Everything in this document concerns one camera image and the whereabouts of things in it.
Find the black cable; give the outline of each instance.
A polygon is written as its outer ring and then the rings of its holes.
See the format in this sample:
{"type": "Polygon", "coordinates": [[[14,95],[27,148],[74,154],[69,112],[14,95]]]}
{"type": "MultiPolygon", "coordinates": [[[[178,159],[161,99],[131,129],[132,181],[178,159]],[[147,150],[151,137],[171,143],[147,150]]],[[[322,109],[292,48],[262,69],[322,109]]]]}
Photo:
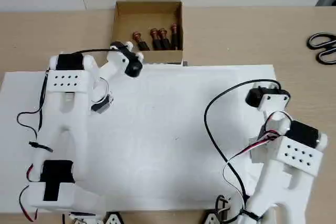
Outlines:
{"type": "Polygon", "coordinates": [[[74,54],[84,54],[85,52],[111,52],[111,51],[119,52],[120,50],[115,48],[86,49],[82,51],[73,52],[71,54],[74,55],[74,54]]]}
{"type": "Polygon", "coordinates": [[[23,114],[30,114],[30,115],[32,115],[32,114],[36,114],[36,113],[39,112],[38,130],[41,129],[41,127],[42,127],[42,121],[43,121],[42,107],[43,107],[45,96],[46,96],[46,87],[47,87],[47,80],[48,80],[48,72],[49,72],[49,70],[46,71],[46,75],[45,75],[44,80],[43,80],[42,89],[41,89],[41,93],[40,93],[40,99],[39,99],[39,108],[36,111],[23,111],[23,112],[20,112],[20,113],[18,113],[18,115],[16,117],[16,122],[19,125],[23,126],[23,127],[31,129],[33,131],[34,135],[35,135],[35,138],[37,138],[37,131],[36,131],[36,129],[34,129],[33,127],[31,127],[31,126],[29,126],[27,124],[21,123],[20,120],[19,120],[19,118],[23,114]]]}
{"type": "MultiPolygon", "coordinates": [[[[205,126],[205,129],[206,129],[206,132],[208,133],[209,138],[210,138],[211,142],[213,143],[213,145],[215,146],[216,150],[218,151],[218,153],[220,154],[220,156],[223,158],[223,160],[224,160],[225,162],[227,162],[228,159],[226,158],[226,156],[224,155],[224,153],[222,152],[222,150],[221,150],[221,149],[219,148],[219,146],[217,145],[217,143],[216,143],[214,137],[212,136],[211,131],[210,131],[209,127],[208,127],[208,123],[207,123],[207,113],[208,113],[208,111],[209,111],[211,105],[212,105],[215,101],[217,101],[220,97],[222,97],[223,95],[225,95],[225,94],[227,94],[228,92],[230,92],[230,91],[232,91],[232,90],[234,90],[234,89],[237,89],[237,88],[239,88],[239,87],[241,87],[241,86],[243,86],[243,85],[247,85],[247,84],[255,83],[255,82],[272,82],[272,83],[275,83],[275,84],[278,86],[278,89],[279,89],[279,90],[281,90],[281,84],[280,84],[278,81],[276,81],[276,80],[272,80],[272,79],[256,79],[256,80],[249,80],[249,81],[245,81],[245,82],[242,82],[242,83],[240,83],[240,84],[237,84],[237,85],[235,85],[235,86],[233,86],[233,87],[231,87],[231,88],[225,90],[224,92],[220,93],[220,94],[217,95],[214,99],[212,99],[212,100],[210,101],[210,103],[207,105],[207,107],[205,108],[205,111],[204,111],[204,126],[205,126]]],[[[239,182],[239,185],[240,185],[241,190],[242,190],[241,193],[242,193],[242,195],[243,195],[243,199],[244,199],[244,202],[245,202],[245,204],[246,204],[246,201],[247,201],[247,199],[248,199],[248,196],[247,196],[247,194],[246,194],[246,189],[245,189],[244,183],[243,183],[243,181],[242,181],[240,175],[237,173],[237,171],[233,168],[233,166],[232,166],[230,163],[228,164],[228,167],[229,167],[230,170],[233,172],[233,174],[236,176],[236,178],[237,178],[237,180],[238,180],[238,182],[239,182]]],[[[236,215],[235,217],[233,217],[232,219],[230,219],[230,220],[226,220],[226,221],[219,220],[219,221],[220,221],[221,224],[231,223],[231,222],[235,221],[235,220],[238,218],[238,216],[240,215],[240,213],[239,213],[238,215],[236,215]]]]}
{"type": "MultiPolygon", "coordinates": [[[[36,113],[39,112],[38,130],[41,129],[41,127],[42,127],[42,122],[43,122],[43,112],[42,112],[42,107],[43,107],[43,104],[44,104],[44,101],[45,101],[45,96],[46,96],[46,88],[47,88],[48,72],[49,72],[49,69],[46,71],[46,73],[45,73],[45,77],[44,77],[44,80],[43,80],[42,89],[41,89],[41,93],[40,93],[39,108],[38,108],[38,110],[36,110],[36,111],[24,111],[24,112],[18,113],[18,115],[17,115],[17,117],[16,117],[16,122],[17,122],[19,125],[23,126],[23,127],[26,127],[26,128],[31,129],[31,130],[34,132],[35,138],[37,138],[37,131],[36,131],[33,127],[31,127],[31,126],[29,126],[29,125],[27,125],[27,124],[23,124],[23,123],[21,123],[20,120],[19,120],[19,118],[20,118],[20,116],[23,115],[23,114],[36,114],[36,113]]],[[[53,150],[52,150],[51,148],[49,148],[48,146],[39,145],[37,142],[29,141],[29,144],[30,144],[32,147],[34,147],[34,145],[35,145],[35,147],[43,148],[43,149],[46,149],[46,150],[48,150],[48,151],[53,152],[53,150]]],[[[32,168],[33,168],[33,165],[31,164],[30,167],[29,167],[28,170],[27,170],[27,173],[26,173],[26,178],[27,178],[27,180],[28,180],[29,182],[32,182],[32,180],[29,179],[29,173],[30,173],[30,171],[31,171],[32,168]]],[[[32,220],[32,218],[29,216],[29,214],[27,213],[26,209],[24,208],[24,206],[22,205],[22,202],[21,202],[22,194],[23,194],[24,191],[27,190],[28,188],[29,188],[29,185],[22,189],[22,191],[21,191],[20,194],[19,194],[19,199],[18,199],[18,201],[19,201],[20,208],[21,208],[23,214],[25,215],[25,217],[26,217],[30,222],[34,222],[34,221],[32,220]]],[[[37,219],[37,211],[38,211],[38,209],[36,209],[36,211],[35,211],[35,217],[34,217],[34,220],[37,219]]]]}
{"type": "Polygon", "coordinates": [[[267,117],[267,119],[266,119],[266,121],[265,121],[265,123],[264,123],[264,131],[265,131],[265,132],[267,132],[267,131],[266,131],[266,124],[267,124],[268,120],[269,120],[275,113],[278,113],[278,112],[284,114],[284,115],[289,119],[290,123],[292,124],[293,120],[292,120],[292,118],[290,118],[290,116],[289,116],[287,113],[285,113],[284,111],[274,111],[273,113],[271,113],[271,115],[269,115],[269,116],[267,117]]]}

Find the cable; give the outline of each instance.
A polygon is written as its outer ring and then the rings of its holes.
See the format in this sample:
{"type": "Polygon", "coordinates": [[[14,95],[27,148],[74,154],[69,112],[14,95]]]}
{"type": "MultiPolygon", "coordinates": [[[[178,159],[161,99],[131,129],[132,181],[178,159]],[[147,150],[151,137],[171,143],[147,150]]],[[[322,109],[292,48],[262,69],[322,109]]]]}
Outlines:
{"type": "MultiPolygon", "coordinates": [[[[26,209],[24,208],[24,206],[22,205],[22,202],[21,202],[22,195],[23,195],[23,193],[25,192],[25,190],[28,189],[28,187],[29,187],[29,185],[22,189],[22,191],[21,191],[21,193],[20,193],[20,195],[19,195],[19,205],[20,205],[21,210],[22,210],[22,213],[25,215],[25,217],[26,217],[30,222],[34,222],[33,219],[29,216],[28,212],[26,211],[26,209]]],[[[36,211],[35,211],[34,220],[37,220],[37,209],[36,209],[36,211]]]]}
{"type": "MultiPolygon", "coordinates": [[[[217,101],[220,97],[222,97],[223,95],[227,94],[228,92],[236,89],[236,88],[239,88],[243,85],[246,85],[246,84],[250,84],[250,83],[255,83],[255,82],[273,82],[275,84],[278,85],[278,88],[281,89],[281,84],[276,81],[276,80],[271,80],[271,79],[257,79],[257,80],[250,80],[250,81],[245,81],[245,82],[242,82],[240,84],[237,84],[227,90],[225,90],[224,92],[220,93],[219,95],[217,95],[213,100],[211,100],[211,102],[207,105],[207,107],[205,108],[205,111],[204,111],[204,125],[205,125],[205,128],[206,128],[206,131],[209,135],[209,138],[210,140],[212,141],[213,145],[215,146],[215,148],[217,149],[217,151],[219,152],[219,154],[221,155],[221,157],[224,159],[225,162],[227,162],[227,158],[225,157],[225,155],[223,154],[223,152],[221,151],[221,149],[218,147],[215,139],[213,138],[212,134],[211,134],[211,131],[208,127],[208,124],[207,124],[207,113],[208,113],[208,110],[209,108],[211,107],[211,105],[217,101]]],[[[241,180],[239,174],[235,171],[235,169],[232,167],[232,165],[228,165],[229,168],[231,169],[231,171],[235,174],[235,176],[237,177],[238,181],[239,181],[239,184],[240,184],[240,187],[242,188],[242,192],[243,192],[243,196],[244,196],[244,201],[247,200],[247,195],[246,195],[246,190],[245,190],[245,187],[244,187],[244,184],[243,184],[243,181],[241,180]]]]}
{"type": "MultiPolygon", "coordinates": [[[[216,143],[214,137],[212,136],[212,133],[211,133],[211,131],[210,131],[210,129],[209,129],[209,126],[208,126],[208,124],[207,124],[207,113],[208,113],[208,111],[209,111],[211,105],[212,105],[215,101],[217,101],[220,97],[222,97],[223,95],[225,95],[225,94],[227,94],[228,92],[230,92],[230,91],[232,91],[232,90],[234,90],[234,89],[237,89],[237,88],[239,88],[239,87],[241,87],[241,86],[243,86],[243,85],[247,85],[247,84],[255,83],[255,82],[272,82],[272,83],[275,83],[275,84],[278,86],[278,89],[281,90],[281,84],[280,84],[278,81],[276,81],[276,80],[272,80],[272,79],[256,79],[256,80],[249,80],[249,81],[245,81],[245,82],[239,83],[239,84],[237,84],[237,85],[235,85],[235,86],[233,86],[233,87],[231,87],[231,88],[225,90],[224,92],[220,93],[220,94],[217,95],[214,99],[212,99],[212,100],[210,101],[210,103],[207,105],[207,107],[205,108],[205,111],[204,111],[204,126],[205,126],[205,129],[206,129],[206,132],[207,132],[207,134],[208,134],[208,136],[209,136],[211,142],[213,143],[214,147],[216,148],[216,150],[218,151],[218,153],[220,154],[220,156],[222,157],[222,159],[223,159],[225,162],[227,162],[228,159],[226,158],[226,156],[224,155],[224,153],[222,152],[222,150],[219,148],[219,146],[217,145],[217,143],[216,143]]],[[[247,199],[248,199],[248,196],[247,196],[247,194],[246,194],[246,189],[245,189],[244,183],[243,183],[241,177],[239,176],[239,174],[236,172],[236,170],[232,167],[232,165],[231,165],[230,163],[228,164],[228,167],[229,167],[230,170],[233,172],[233,174],[236,176],[236,178],[237,178],[237,180],[238,180],[238,182],[239,182],[239,185],[240,185],[240,187],[241,187],[241,190],[242,190],[241,193],[242,193],[243,201],[244,201],[244,203],[246,203],[246,201],[247,201],[247,199]]],[[[225,221],[224,221],[224,220],[220,220],[219,222],[220,222],[221,224],[228,224],[228,223],[231,223],[231,222],[235,221],[235,220],[238,218],[239,215],[240,215],[240,213],[239,213],[238,215],[234,216],[234,217],[233,217],[232,219],[230,219],[230,220],[225,220],[225,221]]]]}
{"type": "Polygon", "coordinates": [[[106,97],[108,96],[109,91],[110,91],[110,85],[109,85],[108,81],[106,79],[104,79],[103,77],[99,77],[99,79],[103,80],[106,83],[105,95],[102,98],[100,98],[97,102],[91,100],[91,102],[93,102],[94,104],[97,104],[97,103],[100,103],[100,102],[104,101],[106,99],[106,97]]]}
{"type": "Polygon", "coordinates": [[[265,123],[264,123],[264,131],[267,132],[267,131],[272,131],[272,130],[267,130],[267,123],[268,121],[272,118],[273,115],[275,115],[276,113],[282,113],[284,114],[290,121],[290,123],[292,124],[293,122],[293,118],[286,112],[286,111],[283,111],[283,110],[277,110],[277,111],[274,111],[272,112],[266,119],[265,123]]]}
{"type": "Polygon", "coordinates": [[[115,49],[115,48],[102,48],[102,49],[86,49],[82,51],[73,52],[71,54],[74,55],[74,54],[84,54],[85,52],[111,52],[111,51],[120,52],[119,49],[115,49]]]}
{"type": "Polygon", "coordinates": [[[37,138],[37,131],[36,131],[36,129],[34,129],[33,127],[31,127],[31,126],[29,126],[27,124],[21,123],[20,120],[19,120],[19,118],[23,114],[30,114],[30,115],[32,115],[32,114],[36,114],[36,113],[39,112],[38,130],[41,129],[41,127],[42,127],[42,121],[43,121],[42,108],[43,108],[43,104],[44,104],[44,100],[45,100],[45,96],[46,96],[46,87],[47,87],[47,80],[48,80],[48,72],[49,72],[49,70],[46,71],[46,75],[45,75],[44,80],[43,80],[42,89],[41,89],[41,93],[40,93],[40,99],[39,99],[39,108],[36,111],[23,111],[23,112],[20,112],[16,116],[16,122],[19,125],[23,126],[23,127],[31,129],[33,131],[34,135],[35,135],[35,138],[37,138]]]}
{"type": "MultiPolygon", "coordinates": [[[[42,112],[42,108],[43,108],[43,104],[44,104],[45,96],[46,96],[46,87],[47,87],[47,80],[48,80],[48,72],[49,72],[49,69],[46,70],[45,77],[44,77],[44,80],[43,80],[42,89],[41,89],[41,93],[40,93],[40,99],[39,99],[39,108],[38,108],[36,111],[32,111],[32,112],[30,112],[30,111],[24,111],[24,112],[18,113],[18,115],[17,115],[17,117],[16,117],[16,122],[17,122],[19,125],[21,125],[21,126],[23,126],[23,127],[26,127],[26,128],[29,128],[29,129],[31,129],[31,130],[33,131],[33,133],[34,133],[34,135],[35,135],[35,139],[37,139],[37,131],[36,131],[33,127],[31,127],[31,126],[29,126],[29,125],[27,125],[27,124],[23,124],[23,123],[21,123],[20,120],[19,120],[19,118],[20,118],[20,116],[23,115],[23,114],[36,114],[36,113],[39,112],[38,130],[41,129],[41,127],[42,127],[42,122],[43,122],[43,112],[42,112]]],[[[29,144],[30,144],[31,146],[33,146],[33,145],[38,145],[38,146],[40,146],[40,148],[48,148],[47,146],[39,145],[37,142],[29,141],[29,144]]],[[[29,166],[27,172],[26,172],[26,178],[27,178],[27,180],[28,180],[29,182],[33,182],[32,180],[29,179],[29,173],[31,172],[32,169],[33,169],[33,165],[31,164],[31,165],[29,166]]],[[[25,216],[30,222],[34,222],[33,219],[29,216],[28,212],[26,211],[26,209],[24,208],[24,206],[23,206],[23,204],[22,204],[22,202],[21,202],[22,194],[23,194],[24,191],[27,190],[28,188],[29,188],[29,185],[22,189],[22,191],[21,191],[20,194],[19,194],[19,199],[18,199],[18,200],[19,200],[19,205],[20,205],[20,208],[21,208],[22,213],[24,214],[24,216],[25,216]]],[[[38,217],[37,214],[38,214],[38,209],[36,209],[36,211],[35,211],[34,220],[37,219],[37,217],[38,217]]]]}
{"type": "Polygon", "coordinates": [[[243,198],[243,195],[242,193],[240,192],[240,190],[235,186],[233,185],[231,182],[229,182],[226,177],[225,177],[225,168],[228,166],[228,164],[230,164],[230,162],[237,156],[245,153],[245,152],[248,152],[248,151],[251,151],[253,150],[254,148],[257,148],[257,147],[260,147],[264,144],[267,144],[269,141],[271,140],[274,140],[275,138],[279,137],[280,135],[278,133],[274,133],[274,132],[267,132],[265,133],[257,142],[253,143],[253,144],[250,144],[248,145],[246,148],[242,149],[240,152],[238,152],[237,154],[235,154],[234,156],[232,156],[227,162],[226,164],[224,165],[223,169],[222,169],[222,177],[224,179],[224,181],[229,184],[230,186],[234,187],[236,189],[236,191],[239,193],[240,195],[240,198],[241,198],[241,201],[242,201],[242,209],[245,209],[245,202],[244,202],[244,198],[243,198]]]}

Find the white wire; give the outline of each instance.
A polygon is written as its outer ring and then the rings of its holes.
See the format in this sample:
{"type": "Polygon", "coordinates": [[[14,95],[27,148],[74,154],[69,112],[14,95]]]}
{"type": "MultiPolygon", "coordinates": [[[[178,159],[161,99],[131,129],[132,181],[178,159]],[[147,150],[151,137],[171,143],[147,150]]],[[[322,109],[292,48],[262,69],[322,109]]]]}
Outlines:
{"type": "Polygon", "coordinates": [[[110,90],[109,82],[107,80],[105,80],[103,77],[99,77],[99,79],[103,80],[106,83],[105,95],[104,95],[103,98],[99,99],[96,102],[91,100],[91,102],[93,102],[94,104],[97,104],[97,103],[100,103],[100,102],[104,101],[106,99],[106,97],[108,96],[109,90],[110,90]]]}
{"type": "Polygon", "coordinates": [[[223,212],[223,211],[227,211],[230,210],[231,206],[229,205],[228,207],[222,208],[221,210],[218,210],[218,213],[223,212]]]}
{"type": "MultiPolygon", "coordinates": [[[[251,151],[251,150],[253,150],[254,148],[260,147],[260,146],[262,146],[262,145],[264,145],[264,144],[267,144],[268,142],[269,142],[269,141],[260,143],[260,144],[258,144],[258,145],[256,145],[256,146],[253,146],[253,147],[251,147],[248,151],[251,151]]],[[[245,202],[244,202],[243,194],[240,192],[240,190],[239,190],[235,185],[233,185],[231,182],[229,182],[229,181],[226,179],[226,177],[225,177],[225,168],[228,166],[228,164],[229,164],[235,157],[237,157],[237,156],[235,155],[235,156],[231,157],[231,158],[226,162],[226,164],[224,165],[223,170],[222,170],[222,177],[223,177],[224,181],[225,181],[228,185],[230,185],[230,186],[232,186],[233,188],[235,188],[235,190],[238,192],[238,194],[239,194],[239,196],[240,196],[240,199],[241,199],[241,202],[242,202],[242,205],[243,205],[243,209],[245,209],[245,202]]]]}

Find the wire bundle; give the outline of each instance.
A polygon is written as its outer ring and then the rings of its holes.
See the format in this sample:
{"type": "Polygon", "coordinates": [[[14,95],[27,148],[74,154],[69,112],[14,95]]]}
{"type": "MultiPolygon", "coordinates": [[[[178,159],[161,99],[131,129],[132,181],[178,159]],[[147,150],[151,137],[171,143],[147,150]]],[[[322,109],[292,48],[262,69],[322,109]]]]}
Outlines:
{"type": "MultiPolygon", "coordinates": [[[[37,139],[37,131],[39,131],[42,127],[42,121],[43,121],[43,112],[42,112],[42,107],[43,107],[43,104],[44,104],[44,101],[45,101],[45,96],[46,96],[46,87],[47,87],[47,80],[48,80],[48,72],[49,70],[46,71],[46,75],[44,77],[44,80],[43,80],[43,84],[42,84],[42,89],[41,89],[41,94],[40,94],[40,99],[39,99],[39,108],[36,110],[36,111],[33,111],[33,112],[30,112],[30,111],[24,111],[24,112],[21,112],[21,113],[18,113],[17,117],[16,117],[16,121],[19,125],[23,126],[23,127],[26,127],[26,128],[29,128],[33,131],[34,135],[35,135],[35,139],[37,139]],[[19,118],[21,115],[23,114],[36,114],[36,113],[39,113],[39,124],[38,124],[38,130],[34,129],[33,127],[27,125],[27,124],[23,124],[20,122],[19,118]]],[[[29,182],[32,182],[30,179],[29,179],[29,173],[30,171],[33,169],[33,165],[31,164],[26,172],[26,178],[29,182]]],[[[27,218],[27,220],[29,220],[30,222],[34,222],[34,220],[37,219],[37,213],[38,213],[38,209],[36,209],[35,211],[35,215],[34,215],[34,219],[32,219],[32,217],[28,214],[28,212],[26,211],[26,209],[24,208],[23,204],[22,204],[22,201],[21,201],[21,198],[22,198],[22,195],[23,193],[25,192],[25,190],[27,190],[29,188],[29,185],[26,186],[25,188],[22,189],[22,191],[20,192],[19,194],[19,205],[20,205],[20,208],[22,210],[22,213],[24,214],[24,216],[27,218]]]]}
{"type": "MultiPolygon", "coordinates": [[[[248,147],[244,148],[243,150],[241,150],[239,153],[235,154],[233,157],[231,157],[230,159],[227,159],[227,157],[224,155],[224,153],[222,152],[222,150],[219,148],[219,146],[217,145],[214,137],[212,136],[212,133],[209,129],[209,126],[208,126],[208,123],[207,123],[207,114],[208,114],[208,111],[211,107],[211,105],[217,101],[220,97],[222,97],[223,95],[241,87],[241,86],[244,86],[244,85],[247,85],[247,84],[251,84],[251,83],[256,83],[256,82],[272,82],[272,83],[275,83],[277,86],[278,86],[278,89],[281,90],[281,84],[276,81],[276,80],[272,80],[272,79],[256,79],[256,80],[249,80],[249,81],[245,81],[245,82],[242,82],[240,84],[237,84],[225,91],[223,91],[222,93],[218,94],[214,99],[212,99],[210,101],[210,103],[207,105],[207,107],[205,108],[205,111],[204,111],[204,126],[205,126],[205,129],[206,129],[206,132],[212,142],[212,144],[214,145],[214,147],[216,148],[216,150],[218,151],[218,153],[220,154],[220,156],[222,157],[222,159],[225,161],[225,166],[223,167],[223,178],[224,180],[231,186],[233,186],[235,188],[236,191],[239,192],[239,195],[241,197],[241,200],[242,200],[242,208],[240,210],[240,212],[235,215],[234,217],[232,217],[231,219],[229,220],[223,220],[219,213],[221,211],[224,211],[223,209],[218,209],[218,203],[219,201],[223,201],[223,199],[225,200],[224,196],[223,195],[219,195],[216,199],[216,205],[215,205],[215,215],[219,221],[220,224],[228,224],[228,223],[231,223],[231,222],[234,222],[235,220],[237,220],[238,216],[243,212],[243,210],[245,209],[245,205],[246,205],[246,202],[247,202],[247,199],[249,198],[249,196],[246,194],[246,189],[245,189],[245,186],[244,186],[244,183],[240,177],[240,175],[237,173],[237,171],[233,168],[233,166],[230,164],[230,161],[232,161],[233,158],[245,153],[245,152],[248,152],[250,150],[252,150],[253,148],[257,148],[261,145],[264,145],[266,143],[268,143],[269,141],[277,138],[279,136],[279,134],[275,131],[265,131],[265,134],[254,144],[252,145],[249,145],[248,147]],[[238,182],[239,182],[239,185],[240,185],[240,188],[241,190],[239,190],[236,186],[234,186],[232,183],[230,183],[229,181],[226,180],[225,176],[224,176],[224,170],[226,167],[229,167],[230,170],[232,171],[232,173],[235,175],[235,177],[237,178],[238,182]]],[[[269,121],[269,119],[273,116],[272,113],[270,115],[270,117],[267,119],[266,123],[265,123],[265,129],[266,129],[266,124],[267,122],[269,121]]]]}

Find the bolt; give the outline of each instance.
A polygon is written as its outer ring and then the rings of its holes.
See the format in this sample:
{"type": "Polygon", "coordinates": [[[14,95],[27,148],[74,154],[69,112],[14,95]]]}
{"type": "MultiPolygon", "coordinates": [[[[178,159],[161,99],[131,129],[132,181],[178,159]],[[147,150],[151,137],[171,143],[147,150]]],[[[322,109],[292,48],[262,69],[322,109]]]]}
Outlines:
{"type": "Polygon", "coordinates": [[[171,49],[178,50],[179,38],[177,37],[177,24],[173,23],[171,26],[171,30],[172,30],[171,49]]]}
{"type": "Polygon", "coordinates": [[[133,39],[134,39],[137,43],[141,42],[141,41],[142,41],[142,39],[141,39],[141,33],[139,33],[138,31],[135,31],[135,32],[133,33],[133,39]]]}
{"type": "Polygon", "coordinates": [[[173,23],[171,27],[172,33],[177,34],[177,24],[173,23]]]}
{"type": "Polygon", "coordinates": [[[160,38],[159,38],[159,35],[158,35],[158,31],[157,31],[156,28],[153,28],[153,29],[151,30],[151,36],[152,36],[153,39],[160,39],[160,38]]]}
{"type": "Polygon", "coordinates": [[[162,39],[167,39],[167,30],[166,29],[161,28],[159,30],[159,33],[160,33],[160,36],[161,36],[162,39]]]}

